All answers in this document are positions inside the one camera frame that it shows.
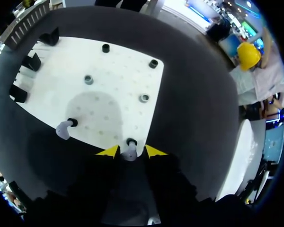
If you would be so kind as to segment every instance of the white pegboard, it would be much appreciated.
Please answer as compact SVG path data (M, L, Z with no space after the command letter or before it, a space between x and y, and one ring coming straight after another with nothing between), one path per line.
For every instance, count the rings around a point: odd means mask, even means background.
M126 139L138 141L143 151L159 93L164 64L149 67L151 56L105 42L60 37L54 47L37 43L29 56L37 53L42 65L38 72L20 68L15 85L29 93L19 104L33 116L56 128L60 122L75 118L79 124L69 128L70 136L107 149L116 144L121 152ZM91 75L92 85L84 83ZM150 96L147 103L140 94Z

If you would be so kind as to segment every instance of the gray table surface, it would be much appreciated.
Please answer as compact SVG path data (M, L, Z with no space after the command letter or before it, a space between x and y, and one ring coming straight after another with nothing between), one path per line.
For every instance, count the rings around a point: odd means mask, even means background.
M61 36L107 41L164 62L160 92L147 143L174 153L198 199L216 196L237 137L236 88L225 66L171 26L135 12L75 7L51 11L15 51L0 55L0 170L32 199L47 190L64 194L82 170L81 161L101 149L55 130L9 98L23 57L39 35L59 27ZM155 212L141 161L128 165L119 196L144 201Z

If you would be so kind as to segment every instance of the white shirt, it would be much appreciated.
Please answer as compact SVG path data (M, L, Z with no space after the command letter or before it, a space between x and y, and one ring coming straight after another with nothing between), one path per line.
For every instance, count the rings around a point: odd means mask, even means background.
M258 101L279 92L284 93L284 65L275 44L271 47L266 67L256 68L251 74Z
M255 91L255 96L250 102L244 100L245 105L263 101L279 92L282 93L280 102L284 105L284 65L275 44L271 47L264 69L256 68L251 72L242 71L240 66L237 66L230 72L230 75L236 82L239 96L251 90Z

